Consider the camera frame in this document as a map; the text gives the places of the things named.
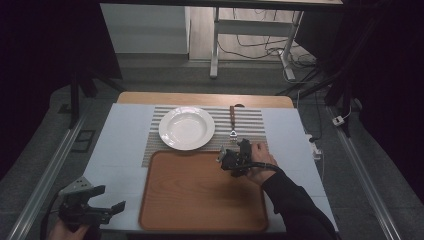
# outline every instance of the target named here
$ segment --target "white plate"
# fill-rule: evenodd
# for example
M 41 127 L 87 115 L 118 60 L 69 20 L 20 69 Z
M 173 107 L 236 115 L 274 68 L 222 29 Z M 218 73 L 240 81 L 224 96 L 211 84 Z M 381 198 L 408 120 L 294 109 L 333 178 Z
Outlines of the white plate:
M 159 135 L 168 146 L 192 150 L 205 145 L 215 132 L 215 122 L 209 113 L 196 107 L 179 107 L 162 118 Z

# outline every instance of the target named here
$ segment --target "gray carpet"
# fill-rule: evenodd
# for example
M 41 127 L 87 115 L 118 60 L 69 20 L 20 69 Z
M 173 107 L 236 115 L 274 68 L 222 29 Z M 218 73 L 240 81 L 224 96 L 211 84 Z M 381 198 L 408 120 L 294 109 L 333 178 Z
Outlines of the gray carpet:
M 224 93 L 274 95 L 290 86 L 283 80 L 279 64 L 220 63 L 218 79 L 210 80 L 205 63 L 162 62 L 144 64 L 143 68 L 121 65 L 124 80 L 118 80 L 129 91 Z M 305 76 L 307 70 L 297 70 L 296 76 Z M 82 175 L 99 137 L 104 121 L 118 93 L 96 81 L 99 94 L 94 99 L 81 97 L 82 106 L 92 101 L 80 138 L 60 170 L 47 201 L 35 220 L 27 239 L 38 239 L 40 218 L 53 193 Z M 325 90 L 299 101 L 299 112 L 308 133 L 322 138 L 317 145 L 324 151 L 324 160 L 316 163 L 335 216 L 340 236 L 344 240 L 386 239 L 374 210 L 352 168 L 335 126 L 322 103 Z M 24 208 L 34 187 L 50 161 L 70 122 L 66 104 L 70 103 L 69 88 L 56 91 L 51 98 L 50 110 L 38 131 L 27 145 L 16 164 L 0 182 L 0 239 L 6 239 Z M 424 239 L 424 207 L 415 196 L 395 165 L 374 139 L 363 129 L 358 112 L 351 114 L 350 130 L 360 156 L 386 203 L 403 239 Z M 103 239 L 126 239 L 124 234 L 103 234 Z

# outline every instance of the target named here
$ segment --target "metal frame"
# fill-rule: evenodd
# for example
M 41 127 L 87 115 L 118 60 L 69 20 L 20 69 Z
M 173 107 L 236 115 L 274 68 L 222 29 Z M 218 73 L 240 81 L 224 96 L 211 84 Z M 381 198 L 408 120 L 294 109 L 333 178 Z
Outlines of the metal frame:
M 283 63 L 284 72 L 289 81 L 295 80 L 292 68 L 289 66 L 288 56 L 294 37 L 299 27 L 302 12 L 295 12 L 293 23 L 284 22 L 259 22 L 246 20 L 219 20 L 219 8 L 214 8 L 214 32 L 213 46 L 211 54 L 210 78 L 218 77 L 218 35 L 234 34 L 234 35 L 254 35 L 254 36 L 276 36 L 287 37 L 284 51 L 278 51 L 281 62 Z
M 28 199 L 24 209 L 22 210 L 21 215 L 19 215 L 18 220 L 15 222 L 15 225 L 12 228 L 12 231 L 9 233 L 9 236 L 7 237 L 8 240 L 25 239 L 27 236 L 35 218 L 37 217 L 38 212 L 41 209 L 41 206 L 43 205 L 47 195 L 50 192 L 50 188 L 56 180 L 56 177 L 59 174 L 59 171 L 62 168 L 62 165 L 65 162 L 69 151 L 71 150 L 72 144 L 74 143 L 79 130 L 87 118 L 91 106 L 92 101 L 90 100 L 88 101 L 88 105 L 83 109 L 81 117 L 76 122 L 74 128 L 68 129 L 68 131 L 65 133 L 59 147 L 53 154 L 49 165 L 47 166 L 46 170 L 38 181 L 37 186 Z
M 333 111 L 331 110 L 331 107 L 327 107 L 327 113 L 331 119 L 336 117 Z M 356 175 L 358 176 L 358 180 L 361 183 L 362 188 L 364 189 L 365 195 L 367 196 L 371 207 L 375 211 L 376 217 L 380 222 L 381 229 L 386 235 L 386 238 L 390 240 L 402 239 L 396 227 L 396 224 L 393 221 L 393 218 L 386 207 L 386 204 L 383 202 L 380 197 L 380 194 L 374 186 L 374 183 L 371 180 L 371 177 L 368 174 L 368 171 L 364 163 L 362 162 L 362 159 L 359 156 L 358 151 L 356 150 L 356 147 L 353 144 L 352 140 L 346 137 L 344 131 L 340 127 L 337 128 L 337 134 L 339 136 L 340 142 L 343 145 L 343 148 L 345 149 L 349 157 L 350 162 L 352 163 L 352 167 Z
M 164 6 L 193 6 L 193 7 L 221 7 L 221 8 L 246 8 L 246 9 L 271 9 L 288 11 L 319 11 L 319 12 L 350 12 L 375 10 L 380 2 L 373 4 L 358 4 L 346 6 L 345 4 L 328 4 L 295 1 L 275 0 L 97 0 L 98 3 L 115 4 L 140 4 Z

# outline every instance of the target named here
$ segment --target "sleeve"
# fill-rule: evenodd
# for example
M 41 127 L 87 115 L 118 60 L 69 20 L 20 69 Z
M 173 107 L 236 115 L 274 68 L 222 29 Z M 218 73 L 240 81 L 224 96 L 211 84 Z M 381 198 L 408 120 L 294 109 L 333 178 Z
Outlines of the sleeve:
M 327 216 L 315 206 L 305 189 L 283 172 L 272 175 L 262 188 L 274 204 L 274 212 L 283 217 L 288 235 L 305 240 L 337 239 Z

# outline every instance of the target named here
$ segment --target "wooden table edge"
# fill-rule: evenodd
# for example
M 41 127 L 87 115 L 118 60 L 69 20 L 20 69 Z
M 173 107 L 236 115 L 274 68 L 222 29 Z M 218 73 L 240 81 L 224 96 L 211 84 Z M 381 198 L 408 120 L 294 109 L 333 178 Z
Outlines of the wooden table edge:
M 243 104 L 245 107 L 253 108 L 294 108 L 293 101 L 287 96 L 204 93 L 123 92 L 119 95 L 117 103 L 202 106 Z

